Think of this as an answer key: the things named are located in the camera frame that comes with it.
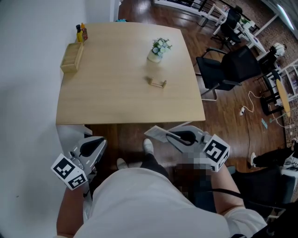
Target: white sneaker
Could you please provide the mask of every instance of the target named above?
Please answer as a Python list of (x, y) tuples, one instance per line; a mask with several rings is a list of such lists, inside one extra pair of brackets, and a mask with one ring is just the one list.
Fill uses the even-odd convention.
[(153, 154), (153, 144), (151, 140), (145, 139), (143, 142), (145, 154)]
[(295, 167), (298, 168), (298, 158), (290, 156), (284, 161), (284, 168)]
[(255, 157), (257, 157), (256, 154), (255, 154), (254, 152), (251, 153), (251, 159), (250, 159), (249, 163), (250, 163), (250, 165), (251, 165), (252, 167), (254, 167), (254, 168), (256, 168), (256, 164), (253, 163), (253, 159), (254, 159)]
[(126, 162), (124, 161), (124, 159), (119, 158), (117, 160), (117, 168), (118, 168), (118, 170), (128, 169), (128, 166), (127, 166)]

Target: wooden box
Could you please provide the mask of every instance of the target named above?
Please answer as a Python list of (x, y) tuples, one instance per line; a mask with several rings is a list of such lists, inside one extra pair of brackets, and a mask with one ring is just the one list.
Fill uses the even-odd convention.
[(78, 71), (83, 49), (83, 44), (80, 42), (67, 46), (60, 65), (64, 73), (75, 73)]

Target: dark wooden floor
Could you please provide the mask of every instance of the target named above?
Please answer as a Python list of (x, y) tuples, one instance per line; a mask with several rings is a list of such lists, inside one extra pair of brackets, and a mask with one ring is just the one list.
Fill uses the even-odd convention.
[[(196, 23), (198, 20), (196, 16), (174, 8), (155, 5), (153, 0), (124, 0), (120, 6), (119, 19), (181, 29), (193, 62), (195, 62), (195, 57), (202, 55), (208, 47), (219, 47), (218, 42), (210, 39), (215, 30), (214, 22), (208, 22), (205, 27), (200, 27)], [(221, 56), (217, 53), (210, 56), (215, 60), (221, 60)], [(198, 78), (198, 81), (200, 91), (203, 92), (206, 89), (202, 79)], [(252, 108), (247, 96), (248, 92), (252, 91), (258, 96), (260, 90), (260, 85), (254, 82), (254, 79), (250, 79), (231, 91), (218, 91), (217, 102), (203, 102), (206, 121), (191, 123), (225, 140), (231, 146), (227, 165), (235, 165), (241, 172), (249, 172), (245, 160), (252, 152), (262, 154), (278, 147), (284, 147), (283, 128), (275, 123), (269, 123), (270, 117), (263, 114), (259, 99), (252, 97), (255, 105), (254, 113), (246, 111), (243, 116), (239, 116), (243, 105)], [(268, 123), (268, 130), (262, 125), (262, 118)], [(178, 124), (157, 125), (170, 129)], [(154, 125), (90, 125), (94, 135), (105, 136), (108, 139), (108, 148), (102, 159), (104, 165), (101, 171), (115, 165), (117, 158), (124, 158), (127, 161), (142, 158), (144, 132)], [(156, 159), (160, 163), (171, 163), (181, 156), (168, 143), (163, 144), (153, 140), (153, 144)]]

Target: black strap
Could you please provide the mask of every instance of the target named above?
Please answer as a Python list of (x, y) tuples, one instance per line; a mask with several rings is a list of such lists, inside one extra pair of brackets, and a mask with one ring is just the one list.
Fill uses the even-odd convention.
[(236, 235), (233, 235), (232, 238), (246, 238), (246, 236), (241, 234), (236, 234)]

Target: small white pot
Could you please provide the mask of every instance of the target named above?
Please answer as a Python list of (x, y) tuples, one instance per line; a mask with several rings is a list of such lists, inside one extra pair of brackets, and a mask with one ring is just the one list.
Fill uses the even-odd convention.
[(162, 60), (162, 58), (163, 58), (162, 56), (155, 55), (152, 52), (152, 50), (149, 51), (149, 54), (147, 57), (147, 59), (149, 59), (150, 61), (155, 62), (155, 63), (159, 63)]

